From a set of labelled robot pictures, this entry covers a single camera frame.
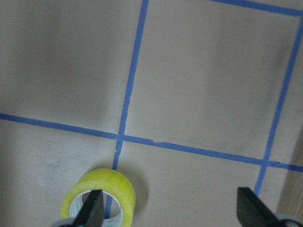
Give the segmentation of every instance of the black object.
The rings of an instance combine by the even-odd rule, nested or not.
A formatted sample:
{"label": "black object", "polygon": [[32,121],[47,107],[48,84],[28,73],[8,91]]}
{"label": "black object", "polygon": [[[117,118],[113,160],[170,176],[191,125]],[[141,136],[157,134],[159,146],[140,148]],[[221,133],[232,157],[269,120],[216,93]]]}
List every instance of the black object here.
{"label": "black object", "polygon": [[247,187],[238,188],[237,218],[243,227],[303,227],[295,220],[278,220]]}
{"label": "black object", "polygon": [[93,190],[71,225],[60,227],[101,227],[104,221],[102,190]]}

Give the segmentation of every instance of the yellow tape roll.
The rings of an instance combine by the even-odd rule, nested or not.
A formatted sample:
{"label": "yellow tape roll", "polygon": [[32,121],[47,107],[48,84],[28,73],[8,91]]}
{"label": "yellow tape roll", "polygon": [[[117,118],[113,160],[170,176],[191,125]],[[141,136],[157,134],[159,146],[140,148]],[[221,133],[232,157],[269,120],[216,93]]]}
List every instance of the yellow tape roll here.
{"label": "yellow tape roll", "polygon": [[112,169],[94,169],[83,175],[65,196],[61,218],[75,218],[83,205],[82,195],[100,189],[113,197],[120,208],[120,214],[105,219],[102,227],[130,227],[136,203],[134,188],[124,175]]}

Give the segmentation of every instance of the blue grid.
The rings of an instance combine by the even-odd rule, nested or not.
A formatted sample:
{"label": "blue grid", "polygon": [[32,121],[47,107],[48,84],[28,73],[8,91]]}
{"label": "blue grid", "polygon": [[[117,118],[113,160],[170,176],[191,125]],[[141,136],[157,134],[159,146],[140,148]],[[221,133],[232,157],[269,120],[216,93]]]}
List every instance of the blue grid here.
{"label": "blue grid", "polygon": [[[262,187],[264,177],[266,175],[266,170],[268,167],[282,168],[282,169],[286,169],[286,170],[297,171],[297,172],[303,173],[303,166],[296,166],[296,165],[280,163],[280,162],[270,160],[270,154],[271,154],[272,146],[273,146],[274,139],[275,139],[276,129],[277,129],[277,126],[278,126],[278,123],[280,120],[281,112],[282,112],[286,94],[287,94],[287,90],[289,87],[291,76],[292,76],[292,73],[294,70],[295,61],[297,58],[297,54],[298,54],[302,36],[303,36],[303,11],[284,8],[284,7],[278,7],[278,6],[272,6],[272,5],[253,2],[253,1],[249,1],[249,0],[211,0],[211,1],[231,4],[231,5],[235,5],[235,6],[247,7],[247,8],[267,11],[267,12],[271,12],[271,13],[278,13],[278,14],[283,14],[283,15],[288,15],[288,16],[293,16],[293,17],[301,17],[300,24],[299,24],[297,34],[296,34],[296,38],[294,41],[293,49],[291,52],[291,57],[290,57],[290,60],[289,60],[288,66],[287,66],[286,73],[285,73],[285,79],[284,79],[284,82],[283,82],[283,85],[282,85],[282,88],[280,91],[278,103],[277,103],[274,117],[272,120],[272,125],[271,125],[269,136],[267,139],[267,146],[266,146],[266,150],[265,150],[263,159],[251,158],[251,157],[234,155],[234,154],[227,154],[227,153],[218,152],[218,151],[214,151],[214,150],[206,150],[206,149],[202,149],[202,148],[188,147],[188,146],[184,146],[184,145],[180,145],[180,144],[173,144],[173,143],[167,143],[167,142],[158,143],[158,142],[154,142],[153,140],[150,140],[150,139],[125,135],[125,126],[126,126],[126,120],[127,120],[128,107],[130,104],[132,89],[133,89],[133,85],[134,85],[134,75],[135,75],[137,62],[138,62],[138,58],[139,58],[144,23],[145,23],[147,8],[148,8],[148,0],[142,0],[142,6],[141,6],[141,11],[140,11],[140,16],[139,16],[136,38],[135,38],[135,42],[134,42],[132,61],[131,61],[129,77],[128,77],[127,86],[126,86],[125,99],[124,99],[118,134],[104,132],[104,131],[98,131],[98,130],[92,130],[92,129],[82,128],[82,127],[77,127],[77,126],[71,126],[71,125],[66,125],[66,124],[59,124],[59,123],[54,123],[54,122],[29,119],[29,118],[13,116],[13,115],[8,115],[8,114],[3,114],[3,113],[2,114],[0,113],[0,119],[7,120],[7,121],[13,121],[13,122],[21,122],[21,123],[26,123],[26,124],[41,126],[41,127],[46,127],[46,128],[59,129],[59,130],[64,130],[64,131],[71,131],[71,132],[76,132],[76,133],[81,133],[81,134],[87,134],[87,135],[107,138],[107,139],[111,139],[111,140],[116,140],[117,141],[116,152],[115,152],[114,162],[113,162],[113,166],[112,166],[112,168],[114,170],[117,170],[117,168],[118,168],[118,161],[119,161],[119,156],[121,154],[122,144],[124,141],[128,141],[128,142],[144,144],[144,145],[148,145],[148,146],[166,148],[166,149],[171,149],[171,150],[178,150],[178,151],[183,151],[183,152],[187,152],[187,153],[193,153],[193,154],[199,154],[199,155],[204,155],[204,156],[209,156],[209,157],[216,157],[216,158],[222,158],[222,159],[227,159],[227,160],[231,160],[231,161],[259,165],[261,168],[260,168],[258,180],[256,182],[255,190],[254,190],[257,195],[259,194],[260,189]],[[111,202],[112,201],[109,198],[107,200],[107,205],[106,205],[106,217],[109,217]]]}

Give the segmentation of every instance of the roll of yellow tape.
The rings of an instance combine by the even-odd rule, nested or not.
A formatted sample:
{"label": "roll of yellow tape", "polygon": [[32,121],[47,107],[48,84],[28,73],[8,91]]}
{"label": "roll of yellow tape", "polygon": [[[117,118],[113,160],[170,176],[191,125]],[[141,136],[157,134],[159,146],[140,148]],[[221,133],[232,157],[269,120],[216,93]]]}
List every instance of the roll of yellow tape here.
{"label": "roll of yellow tape", "polygon": [[83,194],[100,189],[113,197],[120,208],[120,214],[105,219],[102,227],[130,227],[136,203],[134,188],[124,175],[112,169],[94,169],[83,175],[65,196],[61,218],[75,218],[83,205]]}

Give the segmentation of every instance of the brown surface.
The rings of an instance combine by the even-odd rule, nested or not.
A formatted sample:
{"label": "brown surface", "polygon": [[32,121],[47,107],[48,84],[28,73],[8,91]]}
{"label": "brown surface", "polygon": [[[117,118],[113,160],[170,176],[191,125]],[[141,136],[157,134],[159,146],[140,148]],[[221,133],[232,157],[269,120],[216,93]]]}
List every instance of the brown surface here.
{"label": "brown surface", "polygon": [[[303,166],[303,128],[291,164]],[[303,220],[303,173],[288,172],[277,213],[289,214]]]}

